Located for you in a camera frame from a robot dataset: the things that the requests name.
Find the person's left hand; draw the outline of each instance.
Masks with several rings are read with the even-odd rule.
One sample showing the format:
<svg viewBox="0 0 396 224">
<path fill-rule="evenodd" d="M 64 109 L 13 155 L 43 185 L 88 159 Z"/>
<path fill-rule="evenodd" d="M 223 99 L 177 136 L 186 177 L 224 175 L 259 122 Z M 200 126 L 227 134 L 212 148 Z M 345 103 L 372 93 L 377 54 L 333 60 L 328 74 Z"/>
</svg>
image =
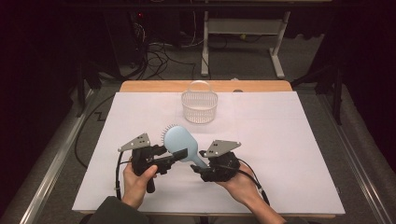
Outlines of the person's left hand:
<svg viewBox="0 0 396 224">
<path fill-rule="evenodd" d="M 147 184 L 155 176 L 157 169 L 157 165 L 152 165 L 141 176 L 137 176 L 132 163 L 128 162 L 123 170 L 124 195 L 121 201 L 137 209 L 142 204 Z"/>
</svg>

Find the wire basket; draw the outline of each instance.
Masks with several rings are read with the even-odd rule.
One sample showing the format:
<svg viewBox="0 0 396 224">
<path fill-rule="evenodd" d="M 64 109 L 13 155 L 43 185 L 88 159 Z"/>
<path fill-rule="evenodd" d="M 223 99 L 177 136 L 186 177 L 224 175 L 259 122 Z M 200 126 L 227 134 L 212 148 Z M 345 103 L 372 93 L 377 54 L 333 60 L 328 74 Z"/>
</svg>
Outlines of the wire basket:
<svg viewBox="0 0 396 224">
<path fill-rule="evenodd" d="M 208 91 L 192 91 L 191 87 L 197 83 L 204 83 Z M 183 114 L 186 120 L 203 124 L 212 121 L 216 116 L 218 106 L 218 95 L 212 91 L 209 83 L 197 80 L 190 83 L 190 86 L 181 94 L 183 104 Z"/>
</svg>

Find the basket handle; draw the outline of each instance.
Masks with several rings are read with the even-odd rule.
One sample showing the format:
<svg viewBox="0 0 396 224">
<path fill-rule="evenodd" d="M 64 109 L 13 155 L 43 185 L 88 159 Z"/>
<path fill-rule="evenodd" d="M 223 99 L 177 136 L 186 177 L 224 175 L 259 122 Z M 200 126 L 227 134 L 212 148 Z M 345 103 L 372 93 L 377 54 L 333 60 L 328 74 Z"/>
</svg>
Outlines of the basket handle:
<svg viewBox="0 0 396 224">
<path fill-rule="evenodd" d="M 197 83 L 206 84 L 206 86 L 209 88 L 209 91 L 212 91 L 212 87 L 210 86 L 210 84 L 209 84 L 208 82 L 206 82 L 206 81 L 203 81 L 203 80 L 195 80 L 195 81 L 193 81 L 192 83 L 190 83 L 189 87 L 187 88 L 187 91 L 191 91 L 191 87 L 192 87 L 194 84 L 197 84 Z"/>
</svg>

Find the light blue hairbrush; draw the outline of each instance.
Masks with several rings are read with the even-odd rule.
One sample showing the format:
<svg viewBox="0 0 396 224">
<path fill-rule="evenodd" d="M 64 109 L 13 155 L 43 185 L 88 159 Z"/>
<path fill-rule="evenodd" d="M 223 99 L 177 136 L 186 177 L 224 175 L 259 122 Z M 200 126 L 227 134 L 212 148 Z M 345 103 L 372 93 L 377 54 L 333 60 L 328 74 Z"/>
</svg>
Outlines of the light blue hairbrush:
<svg viewBox="0 0 396 224">
<path fill-rule="evenodd" d="M 184 127 L 171 125 L 163 133 L 163 145 L 170 153 L 187 149 L 189 155 L 181 161 L 193 161 L 195 165 L 206 168 L 207 165 L 198 157 L 198 143 Z"/>
</svg>

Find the white paper sheet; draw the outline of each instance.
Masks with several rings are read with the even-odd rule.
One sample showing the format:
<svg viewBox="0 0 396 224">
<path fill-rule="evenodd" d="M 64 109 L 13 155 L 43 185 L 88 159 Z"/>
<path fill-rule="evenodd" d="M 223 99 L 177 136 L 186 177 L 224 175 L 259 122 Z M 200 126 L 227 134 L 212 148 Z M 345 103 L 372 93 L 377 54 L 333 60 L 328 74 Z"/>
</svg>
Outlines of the white paper sheet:
<svg viewBox="0 0 396 224">
<path fill-rule="evenodd" d="M 207 150 L 215 139 L 241 142 L 233 152 L 252 166 L 278 213 L 345 213 L 295 92 L 222 92 L 218 96 L 216 118 L 197 125 L 183 118 L 179 92 L 117 93 L 73 210 L 94 211 L 107 196 L 115 195 L 117 148 L 141 133 L 148 133 L 152 145 L 162 145 L 162 131 L 178 124 L 198 141 L 199 150 Z M 130 156 L 125 152 L 123 160 Z M 249 213 L 225 189 L 202 181 L 190 164 L 176 162 L 168 174 L 158 175 L 156 191 L 146 194 L 139 210 Z"/>
</svg>

